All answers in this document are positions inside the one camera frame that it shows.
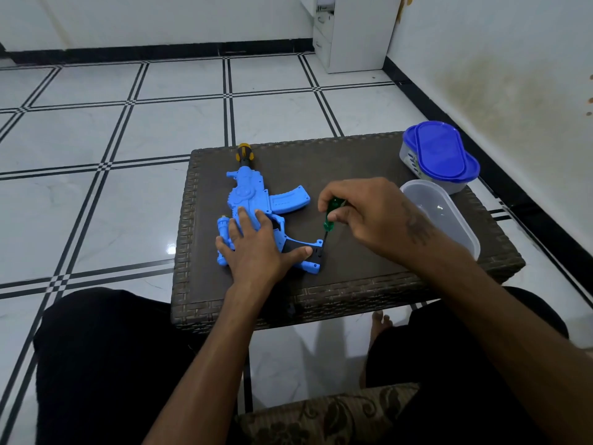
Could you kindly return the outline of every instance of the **forearm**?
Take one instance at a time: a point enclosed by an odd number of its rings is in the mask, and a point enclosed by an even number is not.
[[[590,441],[593,359],[494,282],[464,251],[435,255],[420,273],[552,441]]]
[[[257,310],[233,303],[232,286],[202,349],[144,440],[145,445],[225,442]]]

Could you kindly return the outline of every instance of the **foot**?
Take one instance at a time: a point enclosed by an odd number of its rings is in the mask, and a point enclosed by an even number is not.
[[[391,328],[393,326],[393,322],[389,320],[389,316],[384,316],[383,311],[375,311],[372,314],[372,326],[371,326],[371,342],[369,343],[369,350],[372,347],[372,344],[375,342],[375,339],[381,334],[385,329]]]
[[[389,316],[384,316],[383,311],[375,311],[372,314],[372,325],[371,325],[371,342],[369,343],[369,350],[372,347],[373,342],[375,339],[381,334],[385,329],[390,328],[393,326],[393,322],[389,320]],[[367,361],[365,360],[365,366],[362,369],[362,373],[360,374],[360,379],[358,380],[359,386],[361,389],[365,389],[367,387]]]

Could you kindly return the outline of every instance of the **white wall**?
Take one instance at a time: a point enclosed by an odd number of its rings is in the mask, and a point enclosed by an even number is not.
[[[591,12],[593,0],[413,0],[387,53],[589,253]]]
[[[311,37],[299,0],[0,0],[8,51]]]

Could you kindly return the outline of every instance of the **left hand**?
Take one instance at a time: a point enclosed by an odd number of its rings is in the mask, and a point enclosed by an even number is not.
[[[255,214],[261,224],[260,230],[256,231],[245,208],[239,207],[238,213],[243,235],[234,218],[228,224],[228,235],[235,251],[226,246],[221,236],[217,237],[217,249],[231,268],[237,292],[260,302],[261,308],[274,284],[286,275],[290,267],[306,260],[313,249],[300,247],[290,253],[280,253],[274,240],[271,220],[266,214],[256,209]]]

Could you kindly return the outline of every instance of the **hand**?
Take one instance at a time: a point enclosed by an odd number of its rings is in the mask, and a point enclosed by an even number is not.
[[[348,201],[327,219],[348,224],[354,237],[376,254],[416,270],[435,247],[456,246],[402,191],[385,178],[333,181],[320,193],[317,207],[327,210],[338,197]]]
[[[239,207],[238,212],[243,235],[234,218],[228,224],[228,235],[235,251],[226,246],[221,236],[217,237],[217,249],[231,268],[237,291],[263,304],[274,284],[286,275],[290,267],[306,260],[313,249],[300,247],[290,253],[280,253],[274,240],[271,220],[266,214],[256,209],[255,214],[261,224],[260,230],[256,231],[245,208]]]

